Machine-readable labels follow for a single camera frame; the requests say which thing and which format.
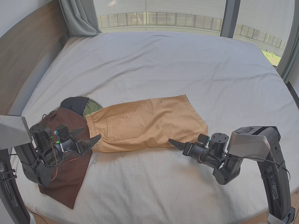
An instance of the back pocket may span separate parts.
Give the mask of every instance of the back pocket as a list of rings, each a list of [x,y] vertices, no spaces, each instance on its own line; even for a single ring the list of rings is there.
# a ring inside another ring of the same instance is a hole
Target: back pocket
[[[136,138],[141,134],[142,129],[137,114],[109,116],[106,121],[108,142]]]

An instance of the gray-green curtain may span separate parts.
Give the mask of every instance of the gray-green curtain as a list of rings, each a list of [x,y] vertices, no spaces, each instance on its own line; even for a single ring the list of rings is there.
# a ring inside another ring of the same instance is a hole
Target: gray-green curtain
[[[288,83],[294,67],[299,59],[299,0],[295,0],[293,23],[286,49],[281,57],[276,71],[285,83]]]
[[[101,33],[93,0],[58,0],[70,36]]]

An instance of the bed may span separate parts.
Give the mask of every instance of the bed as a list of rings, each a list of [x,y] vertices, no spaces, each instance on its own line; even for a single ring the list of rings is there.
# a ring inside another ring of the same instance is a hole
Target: bed
[[[299,188],[299,112],[252,43],[165,31],[70,38],[22,115],[30,127],[70,96],[90,97],[106,107],[181,94],[207,123],[209,135],[277,126],[291,193]],[[92,161],[71,210],[41,194],[18,158],[11,159],[25,205],[59,223],[240,223],[267,209],[259,169],[251,160],[245,159],[240,175],[225,186],[210,167],[175,148],[98,153]]]

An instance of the wooden headboard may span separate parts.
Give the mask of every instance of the wooden headboard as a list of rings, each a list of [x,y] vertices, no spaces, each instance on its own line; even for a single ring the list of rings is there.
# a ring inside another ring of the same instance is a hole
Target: wooden headboard
[[[53,0],[0,38],[0,115],[9,113],[30,73],[67,30],[58,0]]]

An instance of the clothing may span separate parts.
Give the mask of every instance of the clothing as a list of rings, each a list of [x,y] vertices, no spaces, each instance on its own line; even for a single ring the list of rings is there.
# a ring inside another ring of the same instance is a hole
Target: clothing
[[[112,105],[86,115],[86,120],[90,137],[102,135],[94,152],[173,147],[169,138],[194,142],[208,128],[186,95]]]
[[[64,124],[69,130],[84,127],[84,131],[77,135],[82,141],[89,139],[89,131],[86,120],[72,110],[66,108],[58,108],[57,111],[52,111],[47,115],[42,123],[45,123],[54,133],[55,127]],[[76,160],[65,162],[77,157],[77,154],[72,154],[60,165],[58,165],[57,177],[47,186],[40,186],[39,191],[46,194],[65,206],[73,209],[77,194],[83,183],[83,179],[88,168],[89,160],[92,151],[87,151],[85,155]],[[51,169],[51,178],[55,176],[56,168]]]
[[[96,112],[100,109],[103,109],[103,106],[101,106],[99,103],[97,103],[93,99],[89,99],[87,101],[87,104],[83,111],[83,117],[86,119],[86,117],[85,117],[86,115],[91,114],[92,112]]]
[[[70,109],[84,118],[85,115],[103,108],[103,106],[96,101],[82,96],[66,98],[61,102],[60,107]]]

